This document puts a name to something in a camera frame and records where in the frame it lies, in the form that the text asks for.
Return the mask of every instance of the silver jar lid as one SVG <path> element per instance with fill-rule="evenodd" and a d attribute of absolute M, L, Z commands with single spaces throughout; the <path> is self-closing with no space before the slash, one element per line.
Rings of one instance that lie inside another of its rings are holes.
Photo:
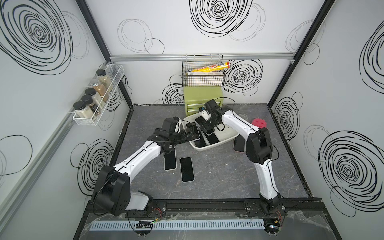
<path fill-rule="evenodd" d="M 89 84 L 91 86 L 97 86 L 100 84 L 100 81 L 97 79 L 97 78 L 92 78 L 90 81 L 89 81 Z"/>

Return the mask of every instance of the red wire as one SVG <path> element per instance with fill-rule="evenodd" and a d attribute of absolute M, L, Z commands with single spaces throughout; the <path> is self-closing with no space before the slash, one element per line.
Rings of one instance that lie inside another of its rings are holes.
<path fill-rule="evenodd" d="M 155 207 L 154 209 L 156 209 L 157 211 L 159 211 L 159 213 L 160 213 L 160 217 L 161 217 L 161 210 L 160 210 L 160 208 Z"/>
<path fill-rule="evenodd" d="M 280 215 L 280 221 L 282 220 L 282 216 L 281 216 L 281 213 L 280 211 L 277 209 L 277 212 L 278 212 L 278 215 Z"/>

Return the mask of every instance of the black wire basket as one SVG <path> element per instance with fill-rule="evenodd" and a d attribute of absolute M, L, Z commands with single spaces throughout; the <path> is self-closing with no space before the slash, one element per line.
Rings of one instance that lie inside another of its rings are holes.
<path fill-rule="evenodd" d="M 185 55 L 182 56 L 181 76 L 184 87 L 221 87 L 224 70 L 209 73 L 189 72 L 190 70 L 223 62 L 223 55 Z"/>

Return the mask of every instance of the red sponge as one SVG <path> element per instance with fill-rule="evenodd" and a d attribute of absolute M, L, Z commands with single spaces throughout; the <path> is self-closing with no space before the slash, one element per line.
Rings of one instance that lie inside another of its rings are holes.
<path fill-rule="evenodd" d="M 252 121 L 252 125 L 255 125 L 256 127 L 259 127 L 259 128 L 264 128 L 266 127 L 266 122 L 263 119 L 255 118 Z"/>

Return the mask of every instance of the black frame edge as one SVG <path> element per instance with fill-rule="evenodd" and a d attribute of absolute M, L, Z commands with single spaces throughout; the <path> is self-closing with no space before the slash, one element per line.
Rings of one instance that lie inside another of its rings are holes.
<path fill-rule="evenodd" d="M 129 122 L 131 121 L 134 109 L 135 109 L 134 107 L 129 109 L 129 113 L 127 115 L 127 118 L 125 119 L 124 125 L 122 127 L 121 132 L 120 132 L 118 142 L 116 143 L 115 150 L 113 151 L 111 161 L 109 162 L 110 167 L 113 167 L 116 165 L 116 161 L 118 159 L 122 143 L 124 142 L 125 134 L 127 133 L 127 128 L 128 128 Z"/>
<path fill-rule="evenodd" d="M 105 44 L 103 37 L 101 36 L 101 33 L 99 29 L 97 28 L 96 22 L 92 16 L 92 13 L 86 3 L 85 0 L 76 0 L 77 5 L 79 6 L 79 9 L 87 22 L 87 25 L 89 27 L 89 30 L 91 31 L 93 38 L 95 39 L 101 54 L 103 55 L 105 61 L 109 62 L 111 60 L 111 54 L 109 53 L 109 50 L 107 48 L 107 45 Z M 120 81 L 119 82 L 119 89 L 124 96 L 125 101 L 127 102 L 129 108 L 133 107 L 132 100 L 129 97 L 129 94 L 127 92 L 127 89 L 125 88 L 124 84 Z"/>
<path fill-rule="evenodd" d="M 199 205 L 204 205 L 204 204 L 214 204 L 215 208 L 217 207 L 217 211 L 215 212 L 228 212 L 226 209 L 228 205 L 231 203 L 243 203 L 246 204 L 247 202 L 259 202 L 260 199 L 154 199 L 154 202 L 166 202 L 166 206 L 170 207 L 169 205 L 172 204 L 182 204 L 184 209 L 188 209 L 187 212 L 204 212 L 206 210 L 199 208 Z M 292 211 L 299 211 L 299 210 L 306 210 L 306 211 L 322 211 L 324 213 L 324 217 L 326 221 L 328 222 L 330 228 L 332 229 L 335 238 L 337 240 L 342 240 L 331 216 L 329 215 L 329 212 L 327 208 L 324 205 L 324 202 L 321 198 L 287 198 L 287 199 L 282 199 L 282 203 L 284 206 L 286 206 L 287 211 L 292 212 Z M 168 209 L 167 211 L 169 212 L 178 212 L 179 210 L 172 210 Z M 78 225 L 78 228 L 76 230 L 76 233 L 73 237 L 73 240 L 78 240 L 80 238 L 80 235 L 82 233 L 83 228 L 85 227 L 85 223 L 87 221 L 88 215 L 89 214 L 100 214 L 104 213 L 104 209 L 100 209 L 99 207 L 93 207 L 92 202 L 88 201 L 88 204 L 84 210 L 83 216 L 80 220 L 80 223 Z M 269 216 L 265 216 L 262 213 L 260 213 L 260 217 L 262 218 L 269 218 Z"/>
<path fill-rule="evenodd" d="M 294 62 L 288 66 L 287 70 L 285 71 L 282 79 L 280 80 L 279 85 L 275 89 L 275 92 L 273 93 L 268 105 L 272 106 L 277 98 L 279 97 L 281 91 L 283 90 L 285 84 L 287 83 L 288 79 L 292 75 L 294 69 L 296 68 L 297 64 L 299 63 L 301 57 L 304 55 L 306 49 L 308 48 L 309 44 L 312 41 L 312 38 L 316 34 L 317 30 L 323 23 L 324 18 L 327 16 L 329 10 L 331 9 L 332 5 L 335 3 L 336 0 L 325 0 L 323 5 L 320 8 L 320 11 L 318 12 L 316 18 L 314 19 L 311 27 L 309 28 L 307 34 L 305 35 L 302 43 L 299 46 L 299 49 L 297 49 L 297 52 L 295 56 L 293 57 Z"/>
<path fill-rule="evenodd" d="M 302 171 L 301 171 L 301 169 L 299 167 L 299 164 L 297 163 L 296 158 L 293 155 L 293 152 L 292 152 L 291 148 L 288 145 L 288 141 L 285 139 L 285 136 L 284 136 L 283 131 L 282 131 L 281 127 L 280 127 L 280 124 L 277 122 L 276 116 L 275 116 L 275 114 L 273 113 L 272 109 L 269 106 L 268 106 L 268 111 L 269 111 L 269 113 L 272 116 L 272 119 L 273 119 L 273 121 L 274 121 L 274 123 L 276 125 L 277 130 L 279 131 L 279 134 L 281 136 L 281 139 L 283 140 L 285 149 L 287 150 L 288 155 L 289 155 L 289 157 L 292 160 L 293 166 L 295 167 L 295 170 L 296 170 L 297 174 L 299 175 L 301 184 L 303 185 L 305 192 L 307 193 L 307 195 L 309 197 L 313 197 L 311 189 L 308 186 L 308 183 L 307 183 L 307 181 L 304 178 L 304 175 L 303 175 L 303 173 L 302 173 Z"/>
<path fill-rule="evenodd" d="M 95 38 L 95 41 L 99 46 L 99 49 L 105 61 L 110 61 L 111 54 L 108 51 L 107 45 L 105 44 L 99 29 L 97 28 L 96 22 L 92 17 L 91 11 L 89 10 L 87 3 L 85 2 L 85 0 L 76 0 L 76 3 L 80 8 L 81 13 L 83 14 L 83 17 L 87 22 L 89 30 Z"/>

